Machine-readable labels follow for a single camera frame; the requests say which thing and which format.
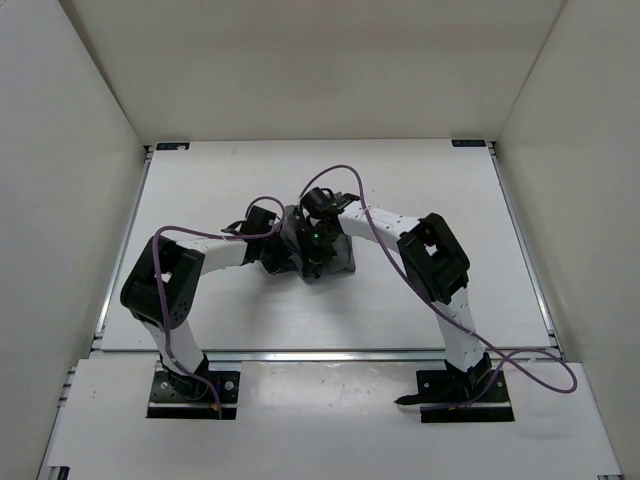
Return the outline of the grey pleated skirt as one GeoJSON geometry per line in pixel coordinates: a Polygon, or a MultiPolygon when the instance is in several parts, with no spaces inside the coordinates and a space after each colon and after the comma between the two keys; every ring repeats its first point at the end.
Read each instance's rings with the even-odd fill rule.
{"type": "MultiPolygon", "coordinates": [[[[305,217],[310,216],[301,205],[287,205],[285,207],[285,217],[280,230],[280,235],[290,253],[297,256],[297,259],[299,260],[297,272],[302,277],[301,257],[297,241],[297,217],[299,215],[304,215],[305,217]]],[[[324,263],[324,269],[321,277],[343,273],[354,273],[356,270],[356,264],[352,239],[344,234],[334,243],[334,247],[337,255],[329,262],[324,263]]]]}

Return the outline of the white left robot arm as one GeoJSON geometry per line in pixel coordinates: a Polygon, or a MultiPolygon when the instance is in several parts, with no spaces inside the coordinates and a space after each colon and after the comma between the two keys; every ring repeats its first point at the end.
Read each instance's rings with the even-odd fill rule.
{"type": "Polygon", "coordinates": [[[277,235],[214,236],[176,241],[152,236],[122,287],[121,304],[154,339],[163,367],[188,398],[208,389],[206,355],[188,317],[200,279],[212,272],[259,263],[270,274],[294,271],[292,254],[277,235]]]}

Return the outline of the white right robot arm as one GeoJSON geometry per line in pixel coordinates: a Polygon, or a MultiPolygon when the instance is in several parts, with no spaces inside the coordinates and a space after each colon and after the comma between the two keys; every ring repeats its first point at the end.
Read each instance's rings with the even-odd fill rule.
{"type": "Polygon", "coordinates": [[[478,338],[468,298],[470,261],[444,218],[411,217],[371,207],[355,195],[300,201],[316,252],[331,237],[378,243],[385,255],[400,256],[401,277],[432,308],[444,340],[449,391],[471,400],[490,370],[487,347],[478,338]]]}

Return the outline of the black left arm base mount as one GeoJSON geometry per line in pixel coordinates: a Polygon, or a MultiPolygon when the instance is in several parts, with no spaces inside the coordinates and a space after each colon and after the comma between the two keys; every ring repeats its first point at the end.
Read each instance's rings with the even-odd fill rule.
{"type": "Polygon", "coordinates": [[[235,420],[241,371],[239,367],[200,366],[196,374],[208,383],[183,376],[158,364],[151,384],[149,419],[235,420]]]}

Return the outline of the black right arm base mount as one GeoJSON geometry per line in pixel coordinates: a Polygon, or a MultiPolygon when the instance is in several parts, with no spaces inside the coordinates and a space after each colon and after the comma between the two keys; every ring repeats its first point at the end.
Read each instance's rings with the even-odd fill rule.
{"type": "Polygon", "coordinates": [[[406,409],[416,407],[423,424],[513,422],[515,415],[504,373],[487,354],[462,372],[445,361],[444,370],[418,370],[417,392],[397,398],[406,409]]]}

